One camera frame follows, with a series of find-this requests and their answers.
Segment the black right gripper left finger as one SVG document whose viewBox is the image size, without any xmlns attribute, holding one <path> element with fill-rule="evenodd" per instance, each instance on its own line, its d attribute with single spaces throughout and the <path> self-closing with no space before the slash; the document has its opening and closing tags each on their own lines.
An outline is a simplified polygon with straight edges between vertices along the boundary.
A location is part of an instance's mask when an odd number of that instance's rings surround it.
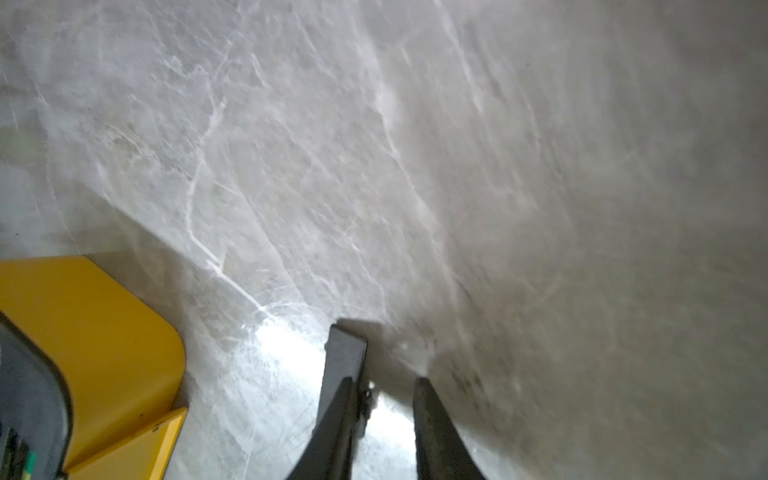
<svg viewBox="0 0 768 480">
<path fill-rule="evenodd" d="M 342 479 L 347 471 L 358 414 L 358 393 L 351 377 L 341 380 L 290 480 Z"/>
</svg>

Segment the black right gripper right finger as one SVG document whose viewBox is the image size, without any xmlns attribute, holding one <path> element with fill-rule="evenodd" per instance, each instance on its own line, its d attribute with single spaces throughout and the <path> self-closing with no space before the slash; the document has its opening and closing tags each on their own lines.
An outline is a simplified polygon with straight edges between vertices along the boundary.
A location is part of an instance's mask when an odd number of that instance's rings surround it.
<svg viewBox="0 0 768 480">
<path fill-rule="evenodd" d="M 432 383 L 417 378 L 413 396 L 417 478 L 484 479 Z"/>
</svg>

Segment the black battery cover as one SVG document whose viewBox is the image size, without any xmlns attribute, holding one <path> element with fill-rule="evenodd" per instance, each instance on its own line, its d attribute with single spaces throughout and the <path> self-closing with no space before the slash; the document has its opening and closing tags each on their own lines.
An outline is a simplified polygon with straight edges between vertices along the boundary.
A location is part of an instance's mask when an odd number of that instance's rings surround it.
<svg viewBox="0 0 768 480">
<path fill-rule="evenodd" d="M 355 436 L 362 438 L 365 435 L 373 403 L 370 382 L 365 376 L 367 349 L 368 341 L 364 337 L 338 323 L 330 327 L 325 343 L 325 363 L 316 425 L 320 424 L 330 407 L 341 381 L 349 377 L 357 388 L 358 415 Z"/>
</svg>

